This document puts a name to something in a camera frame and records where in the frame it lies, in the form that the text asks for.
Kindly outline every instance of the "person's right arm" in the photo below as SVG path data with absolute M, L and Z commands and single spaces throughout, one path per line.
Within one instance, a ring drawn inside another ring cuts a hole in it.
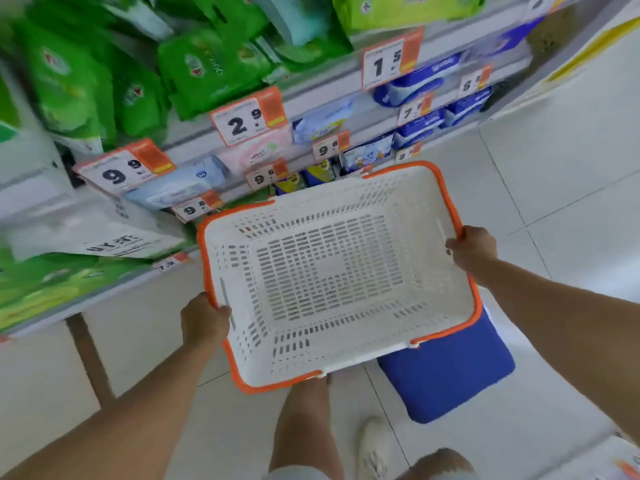
M 640 305 L 537 276 L 498 259 L 486 229 L 465 233 L 447 242 L 457 265 L 564 379 L 640 441 Z

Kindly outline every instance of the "hand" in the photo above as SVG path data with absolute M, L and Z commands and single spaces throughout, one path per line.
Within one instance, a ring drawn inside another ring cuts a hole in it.
M 187 303 L 180 312 L 182 341 L 186 346 L 218 347 L 229 334 L 231 308 L 215 309 L 206 293 L 200 293 Z
M 447 239 L 445 245 L 453 251 L 453 261 L 482 285 L 487 263 L 498 260 L 495 238 L 484 227 L 465 226 L 464 231 L 464 239 Z

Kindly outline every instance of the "person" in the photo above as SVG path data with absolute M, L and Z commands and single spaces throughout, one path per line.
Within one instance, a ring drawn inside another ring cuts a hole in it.
M 578 391 L 640 440 L 640 305 L 555 283 L 498 259 L 484 228 L 465 227 L 447 247 L 460 268 L 496 298 L 536 350 Z M 198 378 L 229 331 L 231 309 L 205 295 L 181 312 L 183 345 L 116 402 L 24 460 L 3 480 L 159 480 L 171 459 Z M 388 423 L 367 421 L 358 476 L 387 473 Z M 291 387 L 275 430 L 269 480 L 342 480 L 330 426 L 327 378 Z M 473 467 L 459 453 L 436 451 L 402 480 L 464 480 Z

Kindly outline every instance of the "person's left arm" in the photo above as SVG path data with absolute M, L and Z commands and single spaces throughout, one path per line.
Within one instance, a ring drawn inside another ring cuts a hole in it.
M 0 480 L 160 480 L 213 351 L 227 338 L 228 306 L 206 295 L 182 310 L 183 345 L 110 405 Z

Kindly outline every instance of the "brown floor strip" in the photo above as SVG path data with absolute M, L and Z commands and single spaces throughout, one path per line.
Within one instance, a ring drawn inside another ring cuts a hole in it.
M 89 382 L 91 382 L 93 392 L 98 399 L 100 407 L 105 409 L 115 401 L 116 396 L 109 384 L 107 371 L 100 359 L 98 349 L 95 347 L 95 343 L 93 343 L 89 327 L 84 321 L 82 313 L 70 316 L 65 321 L 76 344 L 76 350 L 78 351 L 78 355 L 80 355 L 80 360 L 82 360 L 84 365 L 84 371 L 89 378 Z

